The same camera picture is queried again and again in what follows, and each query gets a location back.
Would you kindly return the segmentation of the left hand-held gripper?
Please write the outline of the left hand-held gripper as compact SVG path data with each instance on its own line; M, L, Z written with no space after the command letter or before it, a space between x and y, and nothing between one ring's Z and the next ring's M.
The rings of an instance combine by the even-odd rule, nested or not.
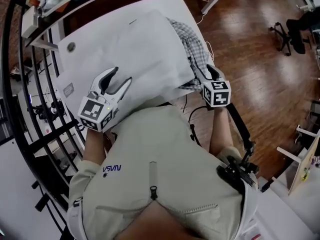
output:
M108 68L92 81L77 113L84 127L97 132L105 132L111 127L111 122L119 110L118 103L132 83L132 77L129 77L114 92L106 93L111 79L118 70L117 66Z

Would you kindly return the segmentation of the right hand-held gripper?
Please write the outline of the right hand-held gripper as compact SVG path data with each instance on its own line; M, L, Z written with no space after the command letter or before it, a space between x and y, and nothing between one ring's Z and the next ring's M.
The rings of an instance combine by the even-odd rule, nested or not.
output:
M206 106L208 108L226 107L231 101L230 82L220 74L221 72L215 66L207 64L206 68L211 78L207 78L200 68L192 68L196 82L201 84L202 97Z

